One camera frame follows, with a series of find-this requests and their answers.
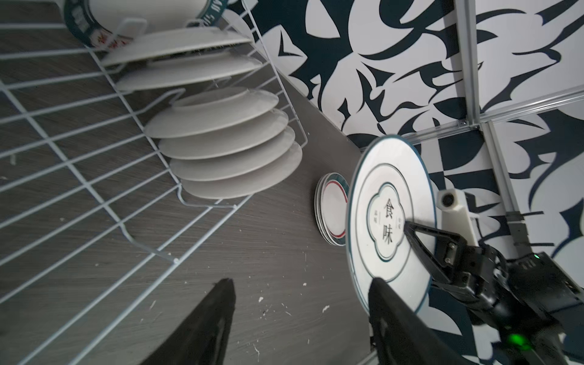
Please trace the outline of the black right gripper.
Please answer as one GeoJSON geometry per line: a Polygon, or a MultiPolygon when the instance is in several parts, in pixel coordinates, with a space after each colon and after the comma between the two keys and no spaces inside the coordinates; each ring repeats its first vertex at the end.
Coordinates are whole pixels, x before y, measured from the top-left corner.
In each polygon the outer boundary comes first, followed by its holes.
{"type": "Polygon", "coordinates": [[[583,288],[549,255],[507,260],[491,246],[406,221],[404,233],[437,287],[496,329],[511,364],[566,364],[562,334],[583,327],[583,288]],[[435,239],[434,252],[418,233],[435,239]]]}

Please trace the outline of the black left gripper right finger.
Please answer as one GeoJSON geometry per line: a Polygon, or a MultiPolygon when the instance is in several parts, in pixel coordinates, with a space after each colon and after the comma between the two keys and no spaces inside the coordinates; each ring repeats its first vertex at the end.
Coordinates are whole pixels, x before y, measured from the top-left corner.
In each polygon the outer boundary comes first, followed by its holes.
{"type": "Polygon", "coordinates": [[[381,278],[372,280],[368,304],[380,364],[468,364],[444,344],[381,278]]]}

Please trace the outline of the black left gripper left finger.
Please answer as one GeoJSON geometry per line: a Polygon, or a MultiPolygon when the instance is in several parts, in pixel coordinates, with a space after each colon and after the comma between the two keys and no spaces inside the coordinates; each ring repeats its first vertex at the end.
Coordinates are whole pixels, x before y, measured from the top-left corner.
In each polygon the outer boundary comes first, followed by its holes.
{"type": "Polygon", "coordinates": [[[223,278],[143,364],[222,364],[236,304],[234,281],[223,278]]]}

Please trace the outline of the green cloud pattern plate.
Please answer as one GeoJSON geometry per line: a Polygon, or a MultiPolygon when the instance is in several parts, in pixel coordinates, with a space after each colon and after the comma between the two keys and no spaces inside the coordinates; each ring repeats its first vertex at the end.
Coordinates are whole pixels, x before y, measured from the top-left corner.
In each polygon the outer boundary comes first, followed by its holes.
{"type": "Polygon", "coordinates": [[[349,186],[346,252],[352,284],[364,310],[374,278],[383,279],[418,312],[430,274],[409,243],[406,222],[436,227],[432,181],[418,150],[398,135],[374,141],[349,186]]]}

